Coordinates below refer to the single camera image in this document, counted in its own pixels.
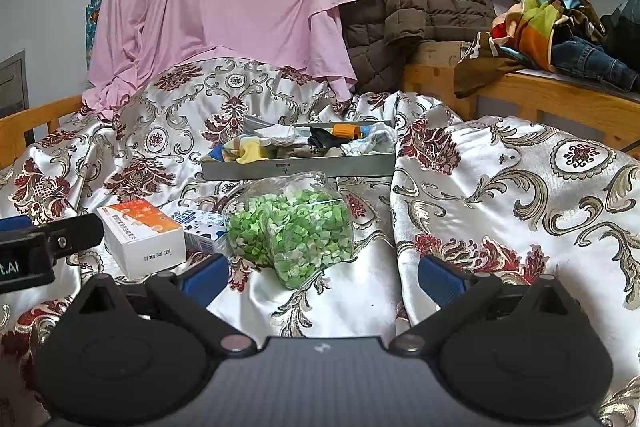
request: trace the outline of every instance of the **door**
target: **door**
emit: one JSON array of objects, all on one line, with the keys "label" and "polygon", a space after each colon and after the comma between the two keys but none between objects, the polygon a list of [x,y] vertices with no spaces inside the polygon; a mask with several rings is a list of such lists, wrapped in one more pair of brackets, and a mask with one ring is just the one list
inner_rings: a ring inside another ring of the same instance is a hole
[{"label": "door", "polygon": [[[24,52],[0,62],[0,118],[29,107],[24,70]],[[24,139],[27,145],[32,144],[33,131],[27,131]]]}]

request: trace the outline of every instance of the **wooden bed frame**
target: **wooden bed frame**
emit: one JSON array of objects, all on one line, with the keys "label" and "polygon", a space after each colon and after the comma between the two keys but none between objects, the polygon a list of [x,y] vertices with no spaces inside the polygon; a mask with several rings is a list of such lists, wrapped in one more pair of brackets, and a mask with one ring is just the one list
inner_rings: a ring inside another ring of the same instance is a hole
[{"label": "wooden bed frame", "polygon": [[[468,98],[458,99],[453,89],[453,69],[411,64],[404,70],[405,92],[439,98],[463,120],[476,118],[478,96],[486,96],[518,106],[517,115],[540,121],[546,112],[587,125],[604,133],[604,144],[621,150],[640,138],[640,102],[607,92],[584,89],[551,78],[509,73],[495,84],[483,87]],[[27,145],[24,133],[46,124],[50,133],[60,126],[60,118],[80,110],[82,96],[27,109],[0,120],[0,169],[11,165]],[[628,152],[640,159],[640,145]]]},{"label": "wooden bed frame", "polygon": [[[457,98],[453,68],[411,64],[404,70],[405,92],[435,96],[463,120],[475,120],[478,97],[485,96],[518,106],[516,115],[539,122],[542,113],[554,114],[604,133],[603,142],[622,150],[640,138],[640,102],[599,90],[586,89],[552,78],[508,73],[494,84],[467,98]],[[640,144],[627,152],[640,158]]]}]

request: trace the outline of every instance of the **orange and white box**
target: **orange and white box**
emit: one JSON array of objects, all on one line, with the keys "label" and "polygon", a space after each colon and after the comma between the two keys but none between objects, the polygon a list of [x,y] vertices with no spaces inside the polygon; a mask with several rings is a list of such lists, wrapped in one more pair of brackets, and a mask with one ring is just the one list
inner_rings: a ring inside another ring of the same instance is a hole
[{"label": "orange and white box", "polygon": [[127,279],[140,279],[187,260],[182,227],[145,200],[102,206],[107,250]]}]

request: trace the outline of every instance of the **bag of green paper stars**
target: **bag of green paper stars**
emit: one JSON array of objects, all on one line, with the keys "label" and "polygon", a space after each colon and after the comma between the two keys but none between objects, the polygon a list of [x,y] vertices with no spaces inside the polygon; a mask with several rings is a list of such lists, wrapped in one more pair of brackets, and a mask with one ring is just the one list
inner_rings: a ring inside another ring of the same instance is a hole
[{"label": "bag of green paper stars", "polygon": [[322,172],[249,183],[226,227],[234,255],[273,267],[289,289],[354,255],[351,214]]}]

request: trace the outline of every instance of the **open box of clothes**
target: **open box of clothes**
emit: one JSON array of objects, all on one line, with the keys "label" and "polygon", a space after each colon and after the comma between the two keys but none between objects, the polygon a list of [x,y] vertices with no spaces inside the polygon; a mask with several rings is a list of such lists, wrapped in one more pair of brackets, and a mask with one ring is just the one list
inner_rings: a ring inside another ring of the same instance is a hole
[{"label": "open box of clothes", "polygon": [[398,134],[389,121],[271,125],[246,118],[243,134],[201,161],[206,181],[259,180],[320,171],[329,177],[391,176]]}]

